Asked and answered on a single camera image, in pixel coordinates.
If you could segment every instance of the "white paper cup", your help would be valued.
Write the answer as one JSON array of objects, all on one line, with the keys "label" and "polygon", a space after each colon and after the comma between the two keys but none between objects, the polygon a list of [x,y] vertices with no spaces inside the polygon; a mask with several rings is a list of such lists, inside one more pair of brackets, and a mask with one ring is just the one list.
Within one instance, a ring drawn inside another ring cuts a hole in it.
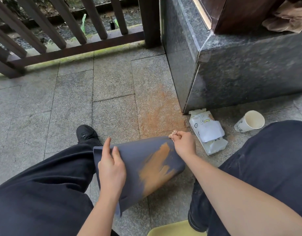
[{"label": "white paper cup", "polygon": [[246,132],[254,129],[259,129],[264,126],[264,117],[261,113],[251,110],[234,125],[238,132]]}]

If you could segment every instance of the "orange powder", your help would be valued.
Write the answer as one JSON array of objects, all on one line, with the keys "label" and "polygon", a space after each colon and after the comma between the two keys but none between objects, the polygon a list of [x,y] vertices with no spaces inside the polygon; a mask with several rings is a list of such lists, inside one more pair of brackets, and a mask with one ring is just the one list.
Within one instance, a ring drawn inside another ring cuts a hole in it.
[{"label": "orange powder", "polygon": [[153,193],[174,176],[175,170],[167,173],[169,166],[163,165],[169,152],[168,144],[164,143],[159,150],[146,159],[145,165],[139,173],[140,180],[144,183],[144,197]]}]

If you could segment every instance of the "wooden railing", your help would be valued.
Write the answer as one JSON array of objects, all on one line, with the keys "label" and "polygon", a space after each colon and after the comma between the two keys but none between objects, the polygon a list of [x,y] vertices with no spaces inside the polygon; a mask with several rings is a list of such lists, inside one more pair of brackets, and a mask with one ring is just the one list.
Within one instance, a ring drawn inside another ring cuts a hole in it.
[{"label": "wooden railing", "polygon": [[69,11],[64,0],[50,0],[76,37],[66,42],[32,0],[17,0],[55,45],[45,46],[35,35],[0,1],[0,18],[25,39],[34,49],[25,50],[0,30],[0,73],[15,78],[24,74],[24,67],[36,63],[86,53],[108,47],[144,40],[147,48],[161,44],[159,0],[138,0],[142,26],[127,28],[119,0],[110,0],[119,25],[118,30],[106,32],[93,0],[81,0],[98,35],[87,39]]}]

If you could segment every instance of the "hand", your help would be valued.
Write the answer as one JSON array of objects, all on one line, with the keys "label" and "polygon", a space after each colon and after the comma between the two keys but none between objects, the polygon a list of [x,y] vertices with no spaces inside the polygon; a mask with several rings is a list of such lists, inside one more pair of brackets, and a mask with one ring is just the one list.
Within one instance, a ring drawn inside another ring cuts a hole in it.
[{"label": "hand", "polygon": [[178,131],[172,135],[177,154],[184,159],[190,155],[196,155],[196,142],[190,132]]},{"label": "hand", "polygon": [[107,138],[103,150],[102,159],[98,163],[98,172],[101,183],[101,194],[108,194],[108,197],[120,197],[126,181],[126,168],[120,157],[117,146],[114,146],[110,155],[111,138]]}]

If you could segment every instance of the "leg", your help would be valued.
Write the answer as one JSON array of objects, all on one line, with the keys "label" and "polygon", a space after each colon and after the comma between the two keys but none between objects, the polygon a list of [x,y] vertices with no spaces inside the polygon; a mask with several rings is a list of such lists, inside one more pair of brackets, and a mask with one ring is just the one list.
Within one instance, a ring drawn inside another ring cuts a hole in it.
[{"label": "leg", "polygon": [[[302,216],[302,122],[270,124],[248,139],[220,169],[275,197]],[[201,196],[194,191],[190,224],[208,226],[209,236],[229,235],[204,193]]]},{"label": "leg", "polygon": [[102,145],[88,126],[77,136],[77,145],[0,185],[0,235],[77,235],[93,209],[84,192],[95,173],[93,147]]}]

